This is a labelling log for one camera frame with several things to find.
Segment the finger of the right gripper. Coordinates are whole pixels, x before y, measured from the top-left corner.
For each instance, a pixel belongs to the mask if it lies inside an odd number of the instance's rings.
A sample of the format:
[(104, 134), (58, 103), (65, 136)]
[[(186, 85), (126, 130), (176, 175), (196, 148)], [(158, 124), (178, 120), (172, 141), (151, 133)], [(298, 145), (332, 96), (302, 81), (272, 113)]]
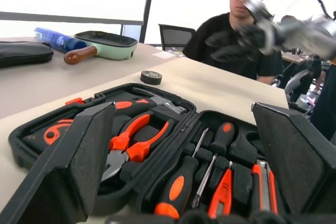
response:
[(259, 51), (251, 48), (220, 48), (210, 54), (210, 57), (219, 62), (236, 62), (240, 60), (255, 61)]
[(243, 46), (241, 41), (241, 36), (237, 32), (229, 31), (219, 31), (210, 35), (206, 40), (205, 44), (209, 47), (226, 47), (226, 46)]

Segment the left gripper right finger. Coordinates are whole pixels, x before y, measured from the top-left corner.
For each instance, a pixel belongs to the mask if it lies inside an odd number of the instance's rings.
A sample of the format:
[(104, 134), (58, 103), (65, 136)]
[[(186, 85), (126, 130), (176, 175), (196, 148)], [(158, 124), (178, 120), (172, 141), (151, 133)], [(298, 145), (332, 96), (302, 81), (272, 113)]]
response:
[(335, 213), (335, 146), (297, 111), (259, 102), (251, 111), (290, 211)]

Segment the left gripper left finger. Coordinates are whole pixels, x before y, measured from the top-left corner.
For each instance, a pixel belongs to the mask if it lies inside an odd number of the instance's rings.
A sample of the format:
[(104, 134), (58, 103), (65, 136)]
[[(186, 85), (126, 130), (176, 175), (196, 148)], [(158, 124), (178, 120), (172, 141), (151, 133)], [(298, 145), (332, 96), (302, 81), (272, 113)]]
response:
[(79, 223), (92, 213), (106, 165), (115, 105), (75, 116), (49, 146), (1, 212), (1, 223)]

